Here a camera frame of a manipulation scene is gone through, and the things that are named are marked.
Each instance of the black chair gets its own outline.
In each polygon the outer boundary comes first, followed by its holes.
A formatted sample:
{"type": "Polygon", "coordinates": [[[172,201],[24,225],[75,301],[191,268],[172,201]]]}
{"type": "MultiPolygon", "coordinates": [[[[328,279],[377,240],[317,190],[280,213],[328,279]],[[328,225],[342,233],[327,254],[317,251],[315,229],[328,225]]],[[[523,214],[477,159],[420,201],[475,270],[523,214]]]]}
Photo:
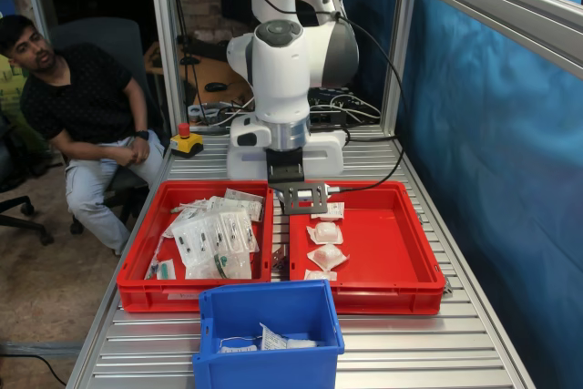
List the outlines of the black chair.
{"type": "MultiPolygon", "coordinates": [[[[86,18],[57,26],[50,31],[50,39],[55,48],[63,48],[79,43],[91,43],[112,55],[125,66],[138,81],[148,105],[148,125],[158,135],[162,146],[169,144],[169,136],[163,130],[163,120],[159,106],[149,91],[146,69],[138,24],[124,18],[86,18]]],[[[119,167],[111,180],[108,192],[114,195],[105,200],[106,206],[113,208],[123,205],[119,219],[126,223],[129,214],[137,216],[148,195],[148,184],[131,170],[119,167]]],[[[71,233],[80,234],[83,226],[74,217],[71,233]]]]}
{"type": "MultiPolygon", "coordinates": [[[[0,181],[4,181],[8,178],[15,168],[22,168],[21,163],[19,163],[18,152],[10,137],[13,128],[14,127],[8,124],[2,113],[0,113],[0,181]]],[[[0,213],[4,213],[5,211],[19,205],[21,206],[20,211],[25,216],[32,216],[35,212],[35,208],[30,202],[30,198],[27,196],[21,196],[19,198],[3,200],[0,202],[0,213]]],[[[46,232],[43,225],[34,223],[31,220],[22,220],[0,214],[0,226],[39,231],[40,242],[43,246],[53,243],[54,241],[53,236],[46,232]]]]}

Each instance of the man's hand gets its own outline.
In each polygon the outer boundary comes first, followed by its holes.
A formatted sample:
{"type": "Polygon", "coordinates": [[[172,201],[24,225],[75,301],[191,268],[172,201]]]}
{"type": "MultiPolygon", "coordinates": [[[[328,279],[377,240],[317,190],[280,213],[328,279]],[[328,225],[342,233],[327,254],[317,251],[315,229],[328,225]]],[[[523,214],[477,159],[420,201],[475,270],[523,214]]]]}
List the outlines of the man's hand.
{"type": "Polygon", "coordinates": [[[136,164],[142,164],[149,155],[149,143],[147,140],[136,137],[134,142],[131,144],[131,150],[136,153],[136,164]]]}
{"type": "Polygon", "coordinates": [[[137,162],[138,154],[132,148],[126,147],[112,147],[109,154],[111,159],[114,159],[119,166],[129,166],[137,162]]]}

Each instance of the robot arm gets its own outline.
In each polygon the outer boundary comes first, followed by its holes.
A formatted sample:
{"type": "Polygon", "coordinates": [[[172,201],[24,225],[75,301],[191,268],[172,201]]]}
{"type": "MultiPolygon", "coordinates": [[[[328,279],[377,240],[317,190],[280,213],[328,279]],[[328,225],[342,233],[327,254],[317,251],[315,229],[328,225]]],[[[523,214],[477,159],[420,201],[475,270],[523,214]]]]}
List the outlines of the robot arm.
{"type": "MultiPolygon", "coordinates": [[[[282,11],[295,11],[295,0],[269,0],[282,11]]],[[[252,0],[263,23],[252,34],[233,38],[227,48],[230,66],[247,79],[255,96],[252,115],[230,126],[227,173],[231,179],[267,179],[284,197],[286,214],[299,208],[299,190],[310,189],[312,212],[325,212],[323,183],[304,177],[343,171],[344,132],[311,133],[310,87],[342,87],[358,68],[358,47],[342,0],[303,0],[318,14],[318,26],[302,27],[296,14],[277,11],[265,0],[252,0]]]]}

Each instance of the red plastic crate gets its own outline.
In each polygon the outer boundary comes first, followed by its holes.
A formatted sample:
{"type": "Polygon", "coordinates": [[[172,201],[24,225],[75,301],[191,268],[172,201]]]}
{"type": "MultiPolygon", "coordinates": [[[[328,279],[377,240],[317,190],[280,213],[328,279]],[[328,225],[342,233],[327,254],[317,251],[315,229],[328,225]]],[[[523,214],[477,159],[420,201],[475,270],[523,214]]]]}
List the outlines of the red plastic crate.
{"type": "Polygon", "coordinates": [[[273,190],[265,181],[167,181],[160,185],[138,235],[118,274],[121,302],[127,312],[197,312],[199,293],[225,284],[269,282],[271,280],[271,243],[273,239],[273,190]],[[251,254],[251,280],[185,280],[174,239],[165,239],[158,260],[172,259],[176,280],[144,280],[158,246],[159,237],[178,216],[170,210],[182,202],[224,196],[235,189],[265,198],[263,221],[253,222],[260,251],[251,254]]]}
{"type": "MultiPolygon", "coordinates": [[[[331,186],[365,187],[374,181],[332,181],[331,186]]],[[[333,195],[344,202],[338,246],[350,259],[333,269],[331,282],[338,313],[436,314],[445,278],[419,219],[400,182],[375,189],[333,195]]],[[[306,269],[321,271],[307,253],[319,247],[306,226],[319,222],[310,215],[290,216],[290,280],[303,280],[306,269]]]]}

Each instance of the metal table surface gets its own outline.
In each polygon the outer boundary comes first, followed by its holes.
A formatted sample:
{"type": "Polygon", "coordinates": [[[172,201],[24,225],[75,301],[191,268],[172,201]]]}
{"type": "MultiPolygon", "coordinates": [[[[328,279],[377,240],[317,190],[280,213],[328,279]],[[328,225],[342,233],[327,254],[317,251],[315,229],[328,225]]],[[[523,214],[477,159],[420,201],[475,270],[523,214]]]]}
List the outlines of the metal table surface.
{"type": "MultiPolygon", "coordinates": [[[[354,137],[382,136],[378,127],[354,137]]],[[[167,157],[168,179],[226,179],[227,137],[204,138],[193,159],[167,157]]],[[[378,180],[397,160],[388,142],[344,148],[342,179],[378,180]]],[[[405,157],[393,179],[407,187],[427,239],[453,293],[436,316],[339,316],[346,343],[338,360],[337,388],[534,387],[476,278],[405,157]]],[[[155,190],[132,233],[133,241],[155,190]]],[[[275,207],[273,243],[287,245],[288,218],[275,207]]],[[[118,266],[123,264],[122,257],[118,266]]],[[[199,349],[197,313],[127,313],[112,279],[67,388],[178,389],[194,387],[191,355],[199,349]]],[[[275,281],[284,275],[273,273],[275,281]]]]}

